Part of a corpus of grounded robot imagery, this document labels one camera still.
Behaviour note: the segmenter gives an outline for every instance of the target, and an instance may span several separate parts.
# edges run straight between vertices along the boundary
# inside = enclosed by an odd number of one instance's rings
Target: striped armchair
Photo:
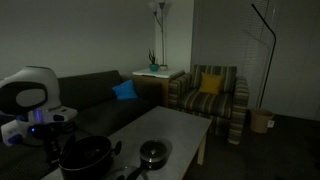
[[[201,73],[223,75],[219,95],[201,93]],[[245,121],[249,90],[245,77],[237,77],[237,67],[193,65],[187,73],[169,84],[169,108],[212,120],[210,132],[239,144]]]

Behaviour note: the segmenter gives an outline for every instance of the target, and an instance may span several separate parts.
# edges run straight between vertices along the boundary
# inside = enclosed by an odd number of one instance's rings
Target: coffee table
[[[129,125],[109,136],[112,144],[122,141],[122,150],[114,157],[109,172],[126,166],[140,166],[140,146],[148,140],[166,139],[172,143],[172,151],[164,167],[146,172],[150,180],[182,179],[198,151],[198,164],[202,165],[206,134],[211,120],[173,109],[157,106]],[[60,169],[43,180],[63,179]]]

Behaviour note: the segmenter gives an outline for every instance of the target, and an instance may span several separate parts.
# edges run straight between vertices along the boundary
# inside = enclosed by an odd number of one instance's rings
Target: table leg
[[[203,158],[204,158],[204,152],[206,150],[206,139],[207,139],[207,134],[204,135],[199,149],[198,149],[198,164],[202,165],[203,164]]]

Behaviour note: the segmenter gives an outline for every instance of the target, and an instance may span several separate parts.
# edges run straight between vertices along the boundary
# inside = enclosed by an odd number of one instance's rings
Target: black pot
[[[89,136],[79,141],[72,136],[62,150],[59,167],[65,180],[100,179],[120,150],[121,141],[112,149],[111,141],[104,136]]]
[[[126,180],[135,180],[143,170],[158,170],[168,161],[172,145],[167,140],[150,140],[140,147],[140,167]]]

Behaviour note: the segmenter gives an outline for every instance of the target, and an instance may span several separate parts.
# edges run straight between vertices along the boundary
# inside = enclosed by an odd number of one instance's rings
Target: gray sofa
[[[112,87],[127,79],[116,70],[58,80],[62,104],[78,110],[73,120],[57,125],[60,131],[57,140],[61,148],[73,134],[77,139],[90,135],[109,136],[160,105],[162,100],[161,84],[135,81],[133,84],[138,99],[117,100]],[[11,119],[0,116],[0,125]],[[41,147],[41,140],[28,137],[24,141],[40,146],[18,144],[7,147],[0,143],[1,179],[40,179],[55,168],[45,162],[46,154]]]

